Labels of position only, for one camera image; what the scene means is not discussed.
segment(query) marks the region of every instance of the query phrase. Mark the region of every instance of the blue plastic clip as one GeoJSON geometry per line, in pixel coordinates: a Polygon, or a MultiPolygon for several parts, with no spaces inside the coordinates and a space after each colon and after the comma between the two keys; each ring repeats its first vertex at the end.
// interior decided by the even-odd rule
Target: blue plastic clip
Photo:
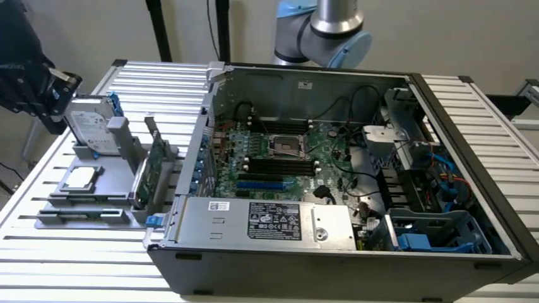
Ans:
{"type": "Polygon", "coordinates": [[[163,217],[149,216],[146,218],[146,227],[154,227],[155,229],[158,229],[159,227],[163,227],[163,217]]]}

